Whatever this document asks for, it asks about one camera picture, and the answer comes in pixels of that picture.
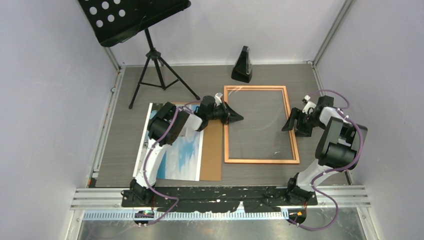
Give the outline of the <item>orange wooden picture frame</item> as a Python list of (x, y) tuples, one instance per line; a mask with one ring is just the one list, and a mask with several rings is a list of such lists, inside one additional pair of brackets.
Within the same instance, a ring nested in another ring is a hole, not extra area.
[[(284, 110), (286, 118), (289, 118), (291, 113), (289, 96), (287, 87), (284, 85), (225, 85), (223, 87), (223, 100), (229, 102), (230, 93), (236, 93), (239, 91), (277, 91), (281, 92), (282, 100), (284, 104)], [(241, 159), (241, 158), (230, 158), (230, 132), (229, 126), (223, 127), (223, 143), (224, 143), (224, 162), (226, 164), (281, 164), (281, 165), (298, 165), (300, 164), (300, 156), (298, 150), (298, 144), (295, 136), (295, 131), (289, 131), (290, 146), (292, 151), (293, 159)]]

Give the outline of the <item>building and sky photo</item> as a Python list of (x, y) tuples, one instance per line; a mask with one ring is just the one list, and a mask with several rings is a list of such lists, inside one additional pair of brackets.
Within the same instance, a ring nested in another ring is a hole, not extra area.
[[(148, 151), (148, 121), (162, 106), (162, 103), (149, 103), (132, 175), (133, 177), (136, 177), (142, 168), (143, 160)], [(164, 153), (156, 178), (166, 180), (199, 181), (203, 139), (203, 131), (184, 131)]]

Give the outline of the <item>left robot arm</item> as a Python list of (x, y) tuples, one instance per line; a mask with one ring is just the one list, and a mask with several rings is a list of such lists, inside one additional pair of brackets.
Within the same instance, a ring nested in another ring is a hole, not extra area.
[(179, 137), (203, 131), (212, 120), (228, 125), (243, 119), (223, 101), (221, 93), (204, 96), (194, 110), (166, 102), (148, 122), (147, 153), (129, 189), (121, 192), (123, 200), (141, 207), (148, 207), (153, 202), (154, 196), (159, 194), (154, 187), (160, 164)]

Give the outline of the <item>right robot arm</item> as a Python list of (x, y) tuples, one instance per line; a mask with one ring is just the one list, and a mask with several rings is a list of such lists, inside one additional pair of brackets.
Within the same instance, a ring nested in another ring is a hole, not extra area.
[(307, 203), (316, 187), (328, 177), (356, 167), (368, 133), (366, 126), (352, 123), (334, 98), (320, 96), (317, 103), (306, 95), (304, 108), (292, 108), (283, 132), (293, 130), (297, 137), (311, 137), (313, 128), (324, 130), (315, 150), (315, 159), (307, 169), (296, 173), (287, 183), (285, 200), (291, 205)]

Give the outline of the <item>clear acrylic sheet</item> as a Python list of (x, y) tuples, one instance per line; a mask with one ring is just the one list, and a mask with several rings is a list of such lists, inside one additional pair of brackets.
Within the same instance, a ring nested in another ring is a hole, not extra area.
[(238, 91), (228, 101), (244, 117), (228, 125), (231, 159), (293, 159), (289, 131), (282, 131), (287, 116), (280, 91)]

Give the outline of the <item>brown cardboard backing board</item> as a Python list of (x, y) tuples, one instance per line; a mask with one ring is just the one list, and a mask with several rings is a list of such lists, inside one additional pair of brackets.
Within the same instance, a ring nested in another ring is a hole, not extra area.
[(223, 125), (219, 120), (210, 120), (203, 130), (199, 181), (219, 182), (222, 179), (222, 138)]

